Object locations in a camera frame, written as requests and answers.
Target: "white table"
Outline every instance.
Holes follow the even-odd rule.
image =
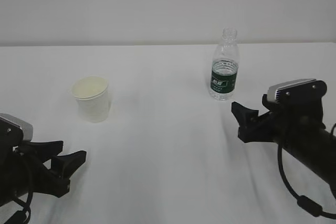
[[[300,209],[280,178],[276,144],[244,144],[230,102],[207,92],[214,45],[0,48],[1,112],[34,126],[35,142],[65,141],[87,161],[62,198],[35,194],[31,223],[330,223]],[[317,78],[328,130],[336,122],[336,44],[240,45],[234,100],[260,109],[280,82]],[[112,107],[82,121],[69,89],[109,79]],[[336,212],[329,187],[284,153],[295,190]],[[0,208],[0,221],[19,209]]]

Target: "water bottle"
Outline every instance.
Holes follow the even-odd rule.
[[[209,92],[217,100],[228,100],[235,90],[239,64],[239,50],[236,39],[237,30],[225,28],[213,56]]]

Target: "paper cup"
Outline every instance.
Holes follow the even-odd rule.
[[[77,81],[71,88],[78,103],[78,114],[91,123],[104,121],[109,115],[109,83],[98,76],[89,76]]]

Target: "white wall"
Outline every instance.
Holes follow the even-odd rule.
[[[0,45],[336,41],[336,0],[0,0]]]

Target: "cable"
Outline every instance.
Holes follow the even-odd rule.
[[[27,161],[24,159],[24,157],[21,155],[21,153],[17,153],[17,157],[20,159],[20,161],[22,162],[22,164],[25,167],[26,172],[27,172],[27,177],[28,177],[28,196],[27,196],[26,202],[20,200],[17,197],[13,197],[12,200],[15,203],[17,203],[17,204],[19,204],[20,206],[23,207],[23,210],[19,211],[19,212],[28,213],[28,216],[22,222],[22,224],[28,224],[29,221],[30,221],[30,217],[32,215],[31,209],[30,209],[30,204],[32,203],[33,194],[34,194],[34,192],[33,192],[33,175],[31,174],[31,170],[29,168],[29,165],[28,165]]]
[[[336,128],[336,124],[334,124],[334,126],[332,127],[331,131],[330,131],[330,139],[333,140],[333,132]],[[286,138],[286,136],[288,135],[289,132],[289,127],[286,129],[286,133],[284,135],[284,138]],[[282,148],[283,148],[283,139],[280,138],[279,142],[278,142],[278,167],[279,167],[279,172],[280,172],[280,176],[281,179],[283,181],[283,183],[285,184],[285,187],[288,189],[288,191],[290,192],[290,194],[293,195],[293,197],[297,200],[297,204],[303,208],[305,211],[307,211],[308,213],[310,213],[311,215],[318,217],[318,216],[323,216],[325,218],[329,218],[329,219],[336,219],[336,214],[332,214],[329,212],[324,212],[322,206],[320,206],[319,204],[317,204],[315,201],[313,201],[312,199],[308,198],[305,195],[301,195],[299,196],[294,189],[292,188],[292,186],[289,184],[288,179],[285,175],[284,172],[284,166],[282,163]]]
[[[329,135],[330,141],[334,141],[333,138],[334,138],[334,130],[335,130],[335,128],[336,128],[336,123],[331,128],[330,135]]]

